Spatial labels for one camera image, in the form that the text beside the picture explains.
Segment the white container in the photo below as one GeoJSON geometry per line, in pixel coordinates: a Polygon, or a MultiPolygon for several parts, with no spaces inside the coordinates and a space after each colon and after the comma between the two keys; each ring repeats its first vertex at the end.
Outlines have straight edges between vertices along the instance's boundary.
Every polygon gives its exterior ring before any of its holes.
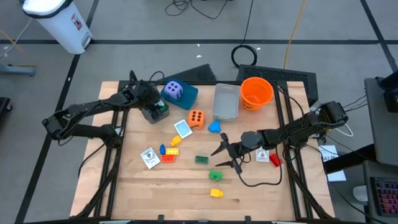
{"type": "Polygon", "coordinates": [[[26,0],[23,10],[71,54],[82,54],[93,38],[72,0],[26,0]]]}
{"type": "Polygon", "coordinates": [[[240,86],[219,83],[213,98],[213,117],[220,121],[234,121],[238,117],[240,86]]]}

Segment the blue tray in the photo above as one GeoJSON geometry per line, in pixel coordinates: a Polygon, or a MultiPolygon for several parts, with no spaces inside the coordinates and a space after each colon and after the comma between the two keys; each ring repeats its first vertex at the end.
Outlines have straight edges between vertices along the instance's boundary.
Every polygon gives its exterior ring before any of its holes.
{"type": "Polygon", "coordinates": [[[169,101],[170,103],[181,107],[182,109],[185,109],[185,110],[191,109],[193,103],[197,99],[198,89],[191,85],[186,84],[185,82],[181,82],[180,80],[176,80],[173,78],[171,78],[169,81],[175,81],[182,86],[182,89],[183,89],[182,96],[178,100],[175,100],[175,99],[167,96],[164,93],[164,87],[163,87],[163,90],[160,92],[160,94],[163,96],[163,98],[165,100],[169,101]]]}

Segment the yellow lego brick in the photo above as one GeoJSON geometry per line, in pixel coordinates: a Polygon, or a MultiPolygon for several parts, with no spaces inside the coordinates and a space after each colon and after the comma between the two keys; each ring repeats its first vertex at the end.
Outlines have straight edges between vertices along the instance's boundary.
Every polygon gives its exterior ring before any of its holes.
{"type": "Polygon", "coordinates": [[[170,145],[171,146],[178,146],[180,143],[182,142],[182,139],[181,139],[181,137],[179,136],[179,135],[176,135],[173,139],[172,139],[172,141],[170,142],[170,145]]]}
{"type": "Polygon", "coordinates": [[[210,196],[212,196],[212,197],[223,197],[224,196],[224,192],[222,190],[218,190],[218,189],[211,189],[210,190],[210,196]]]}
{"type": "Polygon", "coordinates": [[[167,148],[166,155],[178,155],[178,148],[167,148]]]}

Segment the purple die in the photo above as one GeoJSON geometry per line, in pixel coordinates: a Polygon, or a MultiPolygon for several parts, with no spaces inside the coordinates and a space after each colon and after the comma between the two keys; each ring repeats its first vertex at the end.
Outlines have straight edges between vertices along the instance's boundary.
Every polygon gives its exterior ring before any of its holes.
{"type": "Polygon", "coordinates": [[[178,100],[182,96],[182,86],[175,81],[170,81],[164,88],[167,96],[178,100]]]}

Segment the white paper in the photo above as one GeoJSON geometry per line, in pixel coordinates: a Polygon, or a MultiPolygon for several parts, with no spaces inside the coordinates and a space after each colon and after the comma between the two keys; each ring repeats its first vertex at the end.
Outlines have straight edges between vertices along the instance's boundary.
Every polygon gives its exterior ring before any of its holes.
{"type": "Polygon", "coordinates": [[[257,162],[269,162],[269,151],[263,150],[262,147],[256,149],[256,161],[257,162]]]}
{"type": "MultiPolygon", "coordinates": [[[[337,150],[336,150],[335,146],[319,146],[319,151],[322,153],[324,162],[338,157],[338,155],[336,155],[337,150]]],[[[328,174],[328,179],[330,182],[346,181],[347,180],[343,170],[328,174]]]]}
{"type": "Polygon", "coordinates": [[[160,159],[157,157],[153,148],[148,148],[143,153],[141,153],[141,157],[147,165],[148,169],[156,166],[156,164],[160,163],[160,159]]]}

